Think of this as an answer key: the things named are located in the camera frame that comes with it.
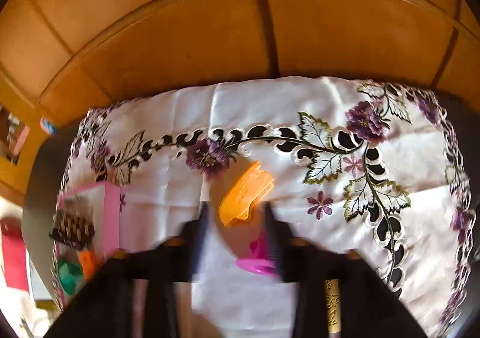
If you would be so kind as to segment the wooden cabinet wall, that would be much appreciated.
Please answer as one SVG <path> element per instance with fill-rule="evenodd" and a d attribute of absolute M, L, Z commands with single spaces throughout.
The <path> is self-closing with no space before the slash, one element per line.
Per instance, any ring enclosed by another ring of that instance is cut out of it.
<path fill-rule="evenodd" d="M 479 106 L 467 0 L 8 0 L 1 97 L 67 123 L 171 89 L 289 74 L 371 78 Z"/>

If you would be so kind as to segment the orange toy block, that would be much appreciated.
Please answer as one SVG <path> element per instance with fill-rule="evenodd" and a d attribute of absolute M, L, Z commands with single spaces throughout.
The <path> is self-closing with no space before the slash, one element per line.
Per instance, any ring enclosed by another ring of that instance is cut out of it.
<path fill-rule="evenodd" d="M 102 265 L 102 260 L 94 250 L 82 250 L 77 252 L 78 261 L 82 269 L 85 281 L 92 279 Z"/>

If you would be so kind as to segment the blue pink small object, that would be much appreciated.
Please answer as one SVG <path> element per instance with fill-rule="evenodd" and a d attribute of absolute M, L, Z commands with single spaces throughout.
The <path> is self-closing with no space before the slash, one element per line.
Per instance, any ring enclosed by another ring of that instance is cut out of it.
<path fill-rule="evenodd" d="M 41 130 L 43 130 L 48 136 L 53 136 L 57 132 L 55 125 L 44 117 L 42 117 L 40 120 L 40 127 Z"/>

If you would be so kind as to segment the pink cardboard box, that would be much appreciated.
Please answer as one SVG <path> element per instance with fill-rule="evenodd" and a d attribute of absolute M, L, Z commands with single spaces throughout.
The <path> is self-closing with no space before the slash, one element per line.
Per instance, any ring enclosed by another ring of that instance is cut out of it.
<path fill-rule="evenodd" d="M 120 247 L 120 187 L 106 181 L 83 186 L 59 196 L 57 209 L 59 201 L 70 196 L 82 196 L 89 201 L 93 211 L 95 235 L 92 243 L 84 250 L 94 250 L 102 262 L 106 261 L 107 257 Z M 54 287 L 57 292 L 58 303 L 61 307 L 64 307 L 73 296 L 68 296 L 60 286 L 57 263 L 60 259 L 79 264 L 80 262 L 78 261 L 77 250 L 54 240 L 53 242 L 54 267 L 52 273 L 55 278 Z M 84 281 L 76 294 L 86 282 Z"/>

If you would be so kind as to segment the magenta plastic sink strainer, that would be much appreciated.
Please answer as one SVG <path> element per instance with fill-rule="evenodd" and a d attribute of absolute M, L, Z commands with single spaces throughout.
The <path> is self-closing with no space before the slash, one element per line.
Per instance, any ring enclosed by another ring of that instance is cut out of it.
<path fill-rule="evenodd" d="M 275 262 L 269 257 L 267 239 L 264 231 L 261 231 L 257 238 L 249 243 L 249 255 L 238 258 L 235 264 L 238 268 L 248 273 L 278 277 Z"/>

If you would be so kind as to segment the wooden shelf unit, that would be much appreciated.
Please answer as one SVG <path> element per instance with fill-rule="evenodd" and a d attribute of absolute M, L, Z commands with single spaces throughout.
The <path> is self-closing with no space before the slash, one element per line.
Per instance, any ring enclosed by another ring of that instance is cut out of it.
<path fill-rule="evenodd" d="M 4 105 L 0 106 L 0 110 L 1 156 L 17 165 L 30 128 Z"/>

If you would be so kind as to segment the white embroidered floral tablecloth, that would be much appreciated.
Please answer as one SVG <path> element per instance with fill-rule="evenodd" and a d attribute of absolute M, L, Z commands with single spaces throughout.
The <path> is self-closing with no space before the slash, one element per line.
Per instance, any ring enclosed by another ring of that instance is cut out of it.
<path fill-rule="evenodd" d="M 334 77 L 219 83 L 90 110 L 62 194 L 119 187 L 120 247 L 150 249 L 219 206 L 252 165 L 294 233 L 357 250 L 428 337 L 465 299 L 475 213 L 447 111 L 428 90 Z"/>

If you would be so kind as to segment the orange plastic scraper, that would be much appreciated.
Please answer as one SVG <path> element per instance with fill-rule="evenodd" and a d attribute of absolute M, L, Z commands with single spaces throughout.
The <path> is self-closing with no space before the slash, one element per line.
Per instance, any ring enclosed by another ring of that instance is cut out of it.
<path fill-rule="evenodd" d="M 250 221 L 254 207 L 273 188 L 274 177 L 262 169 L 259 161 L 253 162 L 221 201 L 218 208 L 220 221 L 226 228 Z"/>

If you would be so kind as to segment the green plastic block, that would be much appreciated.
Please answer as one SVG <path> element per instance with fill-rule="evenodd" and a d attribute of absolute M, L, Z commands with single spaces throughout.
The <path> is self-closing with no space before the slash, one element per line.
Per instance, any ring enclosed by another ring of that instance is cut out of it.
<path fill-rule="evenodd" d="M 77 293 L 85 281 L 80 264 L 66 259 L 58 261 L 57 274 L 61 288 L 70 297 Z"/>

